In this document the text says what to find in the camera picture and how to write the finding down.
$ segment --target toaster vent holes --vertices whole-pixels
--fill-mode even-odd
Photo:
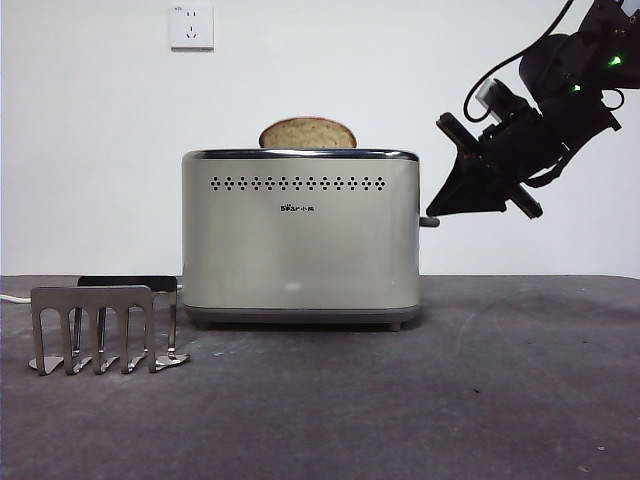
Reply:
[[[387,183],[384,177],[211,177],[209,180],[213,191],[245,191],[253,188],[259,191],[265,187],[268,191],[287,191],[289,187],[296,191],[314,189],[327,191],[369,191],[381,192]]]

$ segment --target black cable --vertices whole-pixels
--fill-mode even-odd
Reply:
[[[527,48],[525,48],[524,50],[516,53],[515,55],[513,55],[512,57],[509,57],[508,59],[506,59],[504,62],[499,63],[498,65],[496,65],[495,67],[493,67],[491,70],[489,70],[487,73],[485,73],[480,80],[478,80],[476,82],[476,84],[473,86],[473,88],[471,88],[471,90],[469,91],[469,94],[467,95],[467,98],[464,101],[464,116],[467,120],[469,120],[472,123],[479,123],[482,122],[483,120],[485,120],[489,114],[491,113],[491,110],[487,110],[485,112],[485,114],[482,117],[478,117],[478,118],[474,118],[469,114],[469,102],[471,101],[471,98],[473,97],[473,94],[476,92],[476,90],[478,90],[478,88],[485,82],[485,80],[487,80],[487,78],[489,78],[491,75],[493,75],[494,73],[496,73],[498,70],[500,70],[502,67],[509,65],[511,62],[513,62],[514,60],[517,60],[520,57],[523,57],[525,54],[527,54],[531,49],[533,49],[534,47],[538,46],[538,44],[544,40],[545,38],[547,38],[549,35],[551,35],[551,33],[556,29],[556,27],[560,24],[560,22],[562,21],[562,19],[565,17],[565,15],[567,14],[567,12],[569,11],[569,9],[571,8],[571,5],[573,4],[575,0],[567,0],[567,3],[565,3],[564,7],[562,7],[562,10],[560,11],[560,13],[558,14],[558,16],[556,17],[556,19],[553,21],[553,23],[551,24],[551,26],[549,26],[549,28],[547,28],[547,30],[542,34],[542,36],[540,38],[538,38],[535,42],[533,42],[531,45],[529,45]]]
[[[616,92],[618,95],[620,95],[620,105],[618,105],[617,107],[607,107],[607,110],[609,110],[610,112],[615,112],[616,110],[621,109],[624,106],[625,102],[624,92],[619,88],[607,88],[607,91]]]

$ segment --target toaster base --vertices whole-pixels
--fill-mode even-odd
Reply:
[[[209,323],[389,324],[399,330],[420,313],[420,305],[381,309],[203,308],[184,306],[197,327]]]

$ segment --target white power cord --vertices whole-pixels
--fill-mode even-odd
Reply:
[[[10,303],[31,303],[30,298],[14,297],[12,295],[5,295],[0,293],[0,300],[4,300]]]

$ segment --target toaster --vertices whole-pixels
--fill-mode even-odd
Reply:
[[[182,161],[183,301],[202,327],[382,323],[420,308],[419,160],[374,149]]]

